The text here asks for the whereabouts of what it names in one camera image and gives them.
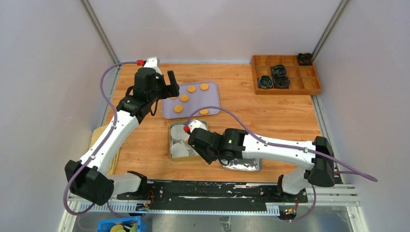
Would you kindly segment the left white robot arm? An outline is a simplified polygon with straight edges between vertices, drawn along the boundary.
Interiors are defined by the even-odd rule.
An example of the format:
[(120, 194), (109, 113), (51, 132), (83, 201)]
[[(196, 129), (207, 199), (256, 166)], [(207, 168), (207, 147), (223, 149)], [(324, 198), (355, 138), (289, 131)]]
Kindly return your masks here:
[(107, 172), (129, 135), (147, 115), (156, 114), (158, 101), (179, 96), (179, 85), (173, 71), (167, 72), (170, 83), (166, 84), (157, 57), (137, 60), (135, 64), (140, 68), (134, 75), (134, 84), (117, 106), (103, 94), (114, 113), (108, 126), (78, 161), (70, 160), (65, 165), (68, 181), (63, 194), (65, 201), (69, 193), (92, 205), (105, 205), (112, 196), (122, 193), (130, 193), (137, 200), (147, 196), (144, 175), (133, 171), (121, 175), (107, 175)]

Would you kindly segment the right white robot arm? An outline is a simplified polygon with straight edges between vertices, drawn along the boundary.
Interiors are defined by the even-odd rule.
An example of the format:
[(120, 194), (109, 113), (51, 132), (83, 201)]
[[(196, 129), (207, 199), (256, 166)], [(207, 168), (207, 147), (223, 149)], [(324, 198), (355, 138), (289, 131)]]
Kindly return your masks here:
[(233, 160), (268, 159), (297, 166), (278, 178), (276, 195), (288, 202), (310, 185), (333, 187), (334, 153), (327, 138), (314, 141), (287, 141), (259, 136), (246, 130), (228, 128), (223, 134), (210, 132), (204, 123), (193, 120), (184, 126), (191, 146), (208, 164), (219, 161), (226, 166)]

